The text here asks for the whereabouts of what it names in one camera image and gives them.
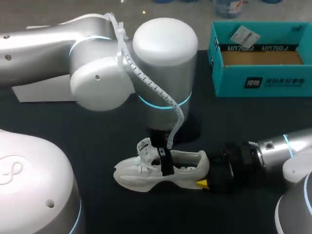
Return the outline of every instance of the cardboard box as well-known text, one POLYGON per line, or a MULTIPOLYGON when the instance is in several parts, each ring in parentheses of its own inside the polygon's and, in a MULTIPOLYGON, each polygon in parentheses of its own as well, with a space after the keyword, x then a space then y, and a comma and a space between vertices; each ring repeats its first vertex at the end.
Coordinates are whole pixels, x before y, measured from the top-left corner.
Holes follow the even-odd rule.
POLYGON ((312 26, 305 22, 213 22, 208 56, 218 97, 312 97, 312 26), (233 40, 244 26, 250 48, 233 40))

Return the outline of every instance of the screw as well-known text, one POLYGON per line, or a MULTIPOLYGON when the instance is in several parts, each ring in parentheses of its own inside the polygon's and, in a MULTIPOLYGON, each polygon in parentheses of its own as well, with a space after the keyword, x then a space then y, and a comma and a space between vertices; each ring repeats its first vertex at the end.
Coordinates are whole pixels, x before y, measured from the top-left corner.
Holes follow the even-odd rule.
POLYGON ((273 145, 271 143, 268 143, 265 147, 267 147, 268 149, 272 148, 273 145))

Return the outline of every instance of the white spiral cable wrap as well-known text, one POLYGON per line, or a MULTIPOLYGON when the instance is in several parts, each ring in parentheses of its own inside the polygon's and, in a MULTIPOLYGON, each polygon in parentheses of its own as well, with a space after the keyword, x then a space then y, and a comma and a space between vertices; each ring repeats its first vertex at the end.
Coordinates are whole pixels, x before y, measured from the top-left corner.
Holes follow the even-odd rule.
POLYGON ((173 129, 171 130, 168 142, 167 142, 167 148, 170 150, 172 149, 173 141, 175 134, 179 130, 179 128, 182 126, 184 122, 184 114, 180 106, 176 103, 176 101, 170 97, 162 88, 160 88, 157 84, 155 84, 151 79, 149 79, 142 71, 139 69, 139 67, 135 64, 133 61, 130 52, 128 50, 128 47, 126 45, 126 42, 124 40, 124 37, 126 35, 125 30, 123 28, 123 23, 118 24, 117 20, 115 19, 115 16, 112 13, 107 13, 104 15, 107 19, 109 19, 114 27, 114 31, 116 34, 116 38, 118 40, 118 45, 122 48, 123 55, 125 56, 129 66, 132 68, 133 72, 139 77, 148 87, 151 88, 155 93, 157 93, 162 99, 164 99, 172 108, 174 109, 175 113, 177 114, 177 122, 175 123, 173 129))

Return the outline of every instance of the shoe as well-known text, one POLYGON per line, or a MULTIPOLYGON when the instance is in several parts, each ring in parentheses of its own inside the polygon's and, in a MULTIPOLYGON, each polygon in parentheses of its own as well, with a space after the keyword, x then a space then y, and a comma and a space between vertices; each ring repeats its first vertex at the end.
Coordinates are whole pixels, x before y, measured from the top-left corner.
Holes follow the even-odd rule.
POLYGON ((114 179, 129 190, 148 192, 163 181, 171 181, 181 188, 202 189, 196 182, 209 171, 209 160, 204 151, 198 153, 172 150, 173 175, 163 176, 157 148, 149 138, 137 145, 138 157, 126 159, 115 166, 114 179))

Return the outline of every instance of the black table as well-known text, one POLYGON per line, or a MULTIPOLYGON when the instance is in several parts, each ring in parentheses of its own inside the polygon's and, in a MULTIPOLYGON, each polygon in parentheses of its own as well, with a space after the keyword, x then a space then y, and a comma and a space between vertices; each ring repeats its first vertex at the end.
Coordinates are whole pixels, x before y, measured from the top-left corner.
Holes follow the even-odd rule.
MULTIPOLYGON (((201 119, 201 138, 176 149, 209 153, 228 141, 311 127, 311 98, 216 98, 208 64, 207 51, 199 51, 191 111, 201 119)), ((276 233, 274 210, 284 189, 251 186, 233 195, 176 189, 140 194, 116 185, 113 167, 135 156, 137 143, 147 136, 136 108, 133 98, 105 113, 72 102, 19 103, 11 89, 3 89, 0 129, 44 138, 66 153, 88 234, 276 233)))

